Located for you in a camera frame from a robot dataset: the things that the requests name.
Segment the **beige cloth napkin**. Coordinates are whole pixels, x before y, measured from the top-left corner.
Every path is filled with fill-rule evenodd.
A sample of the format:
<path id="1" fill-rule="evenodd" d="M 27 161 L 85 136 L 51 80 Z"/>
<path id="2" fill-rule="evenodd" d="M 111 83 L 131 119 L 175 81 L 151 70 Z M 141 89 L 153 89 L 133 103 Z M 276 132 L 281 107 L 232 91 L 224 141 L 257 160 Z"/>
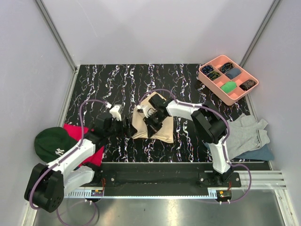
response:
<path id="1" fill-rule="evenodd" d="M 149 103 L 150 98 L 153 97 L 155 94 L 158 93 L 157 92 L 151 93 L 141 102 L 141 105 L 146 107 L 146 113 L 149 116 L 155 113 L 155 108 Z M 138 108 L 135 107 L 132 116 L 132 125 L 137 130 L 137 132 L 132 136 L 133 139 L 148 138 L 147 126 L 143 121 L 144 117 L 145 117 L 144 113 L 139 113 Z M 174 142 L 173 132 L 174 132 L 174 120 L 173 117 L 169 116 L 166 119 L 164 119 L 162 128 L 156 134 L 151 136 L 150 139 L 158 139 L 166 143 L 173 143 Z"/>

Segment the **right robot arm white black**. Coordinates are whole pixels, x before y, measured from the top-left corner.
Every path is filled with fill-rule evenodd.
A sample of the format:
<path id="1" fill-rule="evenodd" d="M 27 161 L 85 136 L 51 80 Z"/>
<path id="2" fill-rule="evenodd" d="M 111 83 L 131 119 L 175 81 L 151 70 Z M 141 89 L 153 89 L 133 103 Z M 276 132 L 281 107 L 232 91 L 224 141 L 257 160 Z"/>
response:
<path id="1" fill-rule="evenodd" d="M 150 106 L 138 105 L 138 112 L 143 113 L 143 121 L 147 127 L 148 137 L 163 128 L 163 121 L 168 117 L 180 117 L 190 120 L 200 135 L 208 143 L 213 160 L 214 182 L 225 186 L 230 182 L 233 172 L 226 147 L 226 139 L 230 135 L 229 124 L 218 109 L 211 103 L 193 104 L 177 99 L 165 100 L 158 94 L 147 100 Z"/>

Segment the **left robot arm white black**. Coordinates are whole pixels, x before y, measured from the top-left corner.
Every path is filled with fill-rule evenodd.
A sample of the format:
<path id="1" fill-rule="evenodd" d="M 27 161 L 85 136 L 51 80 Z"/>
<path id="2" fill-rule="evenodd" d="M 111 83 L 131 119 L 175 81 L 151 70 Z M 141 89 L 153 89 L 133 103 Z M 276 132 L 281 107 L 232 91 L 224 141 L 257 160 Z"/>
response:
<path id="1" fill-rule="evenodd" d="M 111 136 L 132 136 L 137 132 L 128 118 L 119 121 L 111 113 L 104 113 L 87 132 L 81 128 L 78 142 L 67 142 L 63 154 L 46 165 L 37 164 L 31 172 L 24 198 L 34 210 L 42 208 L 51 213 L 61 204 L 64 196 L 81 185 L 97 186 L 102 178 L 83 161 L 99 151 Z"/>

